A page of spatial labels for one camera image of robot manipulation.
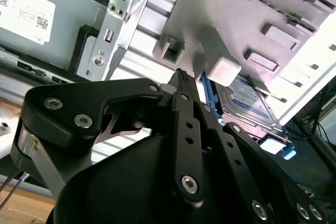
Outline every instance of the black cable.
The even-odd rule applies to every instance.
[[[14,179],[16,176],[18,176],[22,171],[19,170],[16,173],[14,173],[12,176],[8,176],[5,180],[5,182],[0,186],[0,193],[1,191],[5,188],[5,186],[7,186],[9,184],[9,182],[12,181],[12,179]]]
[[[321,133],[321,127],[320,127],[320,126],[321,126],[321,124],[318,124],[318,125],[317,125],[317,127],[319,128],[319,132],[320,132],[319,135],[322,136],[322,133]]]
[[[319,123],[319,127],[322,128],[322,130],[323,130],[323,132],[324,132],[324,134],[325,134],[325,137],[326,137],[327,140],[328,140],[328,143],[331,144],[331,142],[330,142],[330,140],[329,140],[329,138],[328,138],[328,135],[326,134],[326,131],[324,130],[324,128],[322,127],[322,125],[321,125],[320,123]]]

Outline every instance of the barcode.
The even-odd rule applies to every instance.
[[[48,20],[41,18],[41,17],[37,17],[37,27],[42,28],[43,30],[47,30],[48,28]]]

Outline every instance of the gray metal panel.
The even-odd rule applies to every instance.
[[[0,42],[67,69],[79,28],[85,24],[93,27],[97,11],[99,9],[106,11],[106,7],[93,0],[48,1],[56,5],[50,42],[40,45],[2,28],[0,28]]]
[[[304,0],[265,1],[284,12],[296,13],[316,26],[320,26],[328,16],[318,14]],[[177,67],[192,74],[193,63],[200,60],[198,57],[203,54],[200,46],[204,36],[202,27],[214,26],[219,29],[229,51],[242,65],[240,75],[252,74],[268,83],[279,73],[273,74],[255,68],[246,61],[243,54],[248,49],[254,50],[283,68],[296,52],[279,46],[277,42],[264,36],[261,30],[266,24],[272,24],[301,41],[298,49],[310,37],[287,26],[287,18],[283,14],[259,1],[248,0],[178,0],[163,32],[185,41],[185,53],[177,62]]]

